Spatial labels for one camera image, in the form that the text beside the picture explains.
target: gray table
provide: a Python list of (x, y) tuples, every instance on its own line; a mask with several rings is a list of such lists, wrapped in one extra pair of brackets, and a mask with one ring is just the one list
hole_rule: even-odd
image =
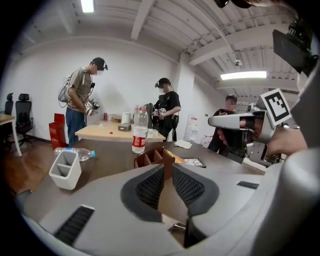
[[(137, 155), (132, 152), (131, 145), (131, 142), (82, 139), (76, 144), (76, 147), (94, 150), (96, 158), (81, 163), (82, 174), (76, 188), (72, 191), (60, 189), (47, 174), (37, 189), (27, 198), (24, 213), (36, 222), (40, 222), (59, 200), (68, 197), (87, 183), (133, 169), (134, 159)], [(173, 142), (149, 142), (146, 144), (146, 150), (162, 146), (182, 158), (200, 158), (207, 166), (207, 168), (203, 168), (203, 172), (264, 174), (262, 171), (241, 165), (195, 143), (192, 144), (191, 149), (184, 149), (175, 147)], [(182, 223), (187, 218), (187, 208), (176, 193), (172, 179), (168, 179), (164, 183), (158, 210)]]

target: table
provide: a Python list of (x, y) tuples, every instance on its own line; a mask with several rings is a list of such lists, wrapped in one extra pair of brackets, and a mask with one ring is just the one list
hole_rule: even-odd
[[(82, 139), (76, 144), (76, 147), (95, 150), (96, 158), (81, 163), (82, 173), (75, 189), (72, 191), (58, 188), (49, 174), (43, 178), (24, 205), (25, 214), (36, 222), (40, 222), (58, 200), (68, 197), (87, 183), (133, 169), (134, 159), (137, 157), (137, 154), (132, 152), (131, 142), (120, 143), (118, 141)], [(224, 171), (236, 174), (264, 174), (262, 171), (241, 165), (195, 143), (192, 143), (190, 149), (176, 147), (174, 142), (146, 143), (146, 150), (157, 147), (165, 147), (182, 158), (200, 158), (207, 165), (207, 168), (203, 168), (204, 172)], [(172, 179), (164, 182), (158, 210), (182, 223), (186, 222), (188, 210), (176, 193)]]
[[(99, 121), (78, 130), (75, 135), (79, 139), (99, 140), (99, 141), (132, 141), (133, 131), (120, 131), (120, 123), (112, 121)], [(147, 142), (163, 142), (166, 138), (160, 133), (153, 138), (147, 138)]]
[(13, 132), (16, 151), (18, 152), (18, 156), (21, 157), (22, 154), (21, 154), (21, 150), (19, 147), (19, 141), (18, 141), (17, 132), (16, 132), (15, 120), (16, 120), (15, 117), (12, 115), (0, 113), (0, 126), (3, 126), (4, 124), (10, 123), (10, 122), (12, 124), (12, 132)]

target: hand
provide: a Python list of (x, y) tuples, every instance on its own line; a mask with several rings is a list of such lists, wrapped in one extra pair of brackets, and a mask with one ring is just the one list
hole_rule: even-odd
[(87, 108), (85, 107), (85, 105), (83, 105), (83, 107), (81, 108), (81, 112), (84, 113), (85, 115), (87, 115)]
[(159, 117), (159, 110), (155, 110), (152, 112), (152, 116)]
[(154, 117), (165, 117), (166, 115), (165, 115), (165, 113), (166, 112), (162, 112), (162, 111), (160, 111), (160, 110), (156, 110), (156, 111), (154, 111), (153, 113), (152, 113), (152, 115), (154, 116)]
[[(262, 119), (260, 118), (255, 119), (254, 129), (253, 129), (254, 130), (253, 139), (257, 139), (260, 136), (263, 124), (264, 124), (264, 121)], [(240, 128), (246, 128), (246, 120), (244, 118), (240, 119)], [(218, 134), (219, 134), (220, 140), (223, 141), (223, 144), (228, 145), (222, 129), (218, 130)]]
[[(263, 120), (255, 119), (253, 139), (259, 137), (262, 131)], [(240, 127), (246, 126), (245, 120), (240, 120)], [(219, 138), (223, 144), (228, 145), (226, 137), (221, 129), (218, 130)], [(271, 140), (267, 144), (267, 155), (285, 154), (292, 155), (300, 150), (307, 149), (307, 143), (299, 129), (287, 129), (283, 127), (276, 127)]]
[(219, 111), (219, 116), (226, 116), (227, 115), (227, 112), (221, 112)]

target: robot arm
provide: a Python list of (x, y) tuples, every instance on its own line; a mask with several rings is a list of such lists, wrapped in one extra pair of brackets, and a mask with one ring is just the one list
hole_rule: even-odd
[[(260, 95), (255, 104), (248, 106), (247, 113), (225, 116), (212, 116), (208, 124), (221, 128), (228, 145), (238, 150), (246, 150), (246, 154), (253, 162), (270, 166), (266, 161), (267, 143), (274, 135), (275, 129), (285, 120), (291, 118), (288, 103), (280, 89), (275, 89)], [(255, 120), (263, 120), (261, 133), (253, 138)]]
[(93, 98), (92, 100), (89, 100), (86, 104), (85, 104), (85, 108), (86, 108), (86, 114), (88, 116), (93, 116), (94, 114), (98, 113), (98, 109), (100, 108), (100, 105), (98, 104), (98, 102)]

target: ceiling light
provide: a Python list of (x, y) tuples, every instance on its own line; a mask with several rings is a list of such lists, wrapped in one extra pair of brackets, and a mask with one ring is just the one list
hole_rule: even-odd
[(237, 73), (221, 75), (222, 80), (240, 79), (240, 78), (266, 78), (266, 77), (267, 77), (266, 71), (248, 71), (248, 72), (237, 72)]
[(94, 0), (81, 0), (82, 11), (84, 13), (93, 13), (94, 8)]

